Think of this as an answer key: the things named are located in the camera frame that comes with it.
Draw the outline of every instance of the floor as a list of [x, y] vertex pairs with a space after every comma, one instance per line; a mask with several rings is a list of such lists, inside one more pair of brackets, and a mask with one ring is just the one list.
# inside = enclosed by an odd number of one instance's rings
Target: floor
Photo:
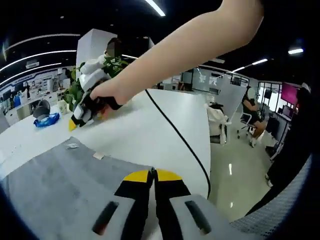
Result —
[[237, 130], [243, 126], [240, 113], [236, 112], [229, 127], [229, 142], [211, 144], [209, 201], [230, 222], [245, 216], [270, 189], [264, 176], [271, 163], [263, 136], [252, 148], [246, 135], [237, 139]]

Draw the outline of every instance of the yellow tip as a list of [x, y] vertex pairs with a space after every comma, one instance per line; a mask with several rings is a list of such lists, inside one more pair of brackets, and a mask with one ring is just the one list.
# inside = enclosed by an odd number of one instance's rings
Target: yellow tip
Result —
[[76, 129], [76, 125], [74, 123], [74, 121], [72, 121], [72, 119], [69, 120], [69, 132], [73, 131]]

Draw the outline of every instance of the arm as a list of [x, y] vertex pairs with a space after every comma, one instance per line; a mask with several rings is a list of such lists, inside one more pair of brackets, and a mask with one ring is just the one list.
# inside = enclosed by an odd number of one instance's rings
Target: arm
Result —
[[250, 110], [250, 111], [257, 111], [258, 106], [254, 105], [252, 106], [251, 103], [248, 100], [244, 100], [243, 104]]
[[107, 85], [119, 104], [175, 74], [248, 44], [263, 19], [260, 0], [224, 0], [220, 8], [190, 20], [115, 78], [96, 87], [91, 98], [107, 97]]

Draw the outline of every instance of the black wire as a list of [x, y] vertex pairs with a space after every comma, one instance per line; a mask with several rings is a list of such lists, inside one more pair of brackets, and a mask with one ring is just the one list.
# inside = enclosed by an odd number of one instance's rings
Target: black wire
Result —
[[210, 195], [211, 192], [211, 183], [210, 183], [210, 179], [209, 176], [204, 168], [204, 166], [202, 165], [202, 163], [200, 162], [198, 156], [196, 155], [196, 153], [193, 151], [193, 149], [190, 147], [190, 145], [187, 143], [187, 141], [185, 140], [185, 138], [181, 135], [181, 133], [178, 131], [178, 129], [176, 128], [176, 126], [170, 121], [170, 119], [165, 115], [165, 113], [161, 110], [161, 108], [158, 106], [158, 104], [155, 102], [155, 100], [152, 98], [152, 96], [150, 95], [150, 93], [148, 92], [148, 90], [145, 90], [146, 94], [149, 96], [150, 100], [153, 102], [153, 104], [155, 105], [155, 107], [159, 110], [159, 112], [162, 114], [162, 116], [164, 116], [164, 118], [168, 121], [168, 123], [173, 127], [173, 129], [175, 130], [175, 132], [179, 135], [179, 137], [181, 138], [181, 140], [184, 142], [184, 144], [188, 147], [188, 149], [190, 150], [190, 152], [192, 153], [192, 155], [194, 156], [194, 158], [197, 160], [198, 164], [200, 165], [200, 167], [202, 168], [202, 171], [205, 175], [206, 181], [208, 183], [208, 197]]

